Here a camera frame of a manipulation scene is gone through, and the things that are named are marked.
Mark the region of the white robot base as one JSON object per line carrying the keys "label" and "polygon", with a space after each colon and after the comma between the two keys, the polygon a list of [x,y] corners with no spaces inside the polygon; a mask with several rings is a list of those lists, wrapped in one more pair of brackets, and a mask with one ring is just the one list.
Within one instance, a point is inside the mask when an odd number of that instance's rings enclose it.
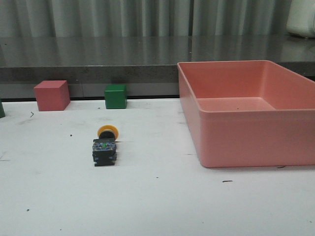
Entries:
{"label": "white robot base", "polygon": [[315,37],[315,1],[292,0],[286,23],[288,33],[303,38]]}

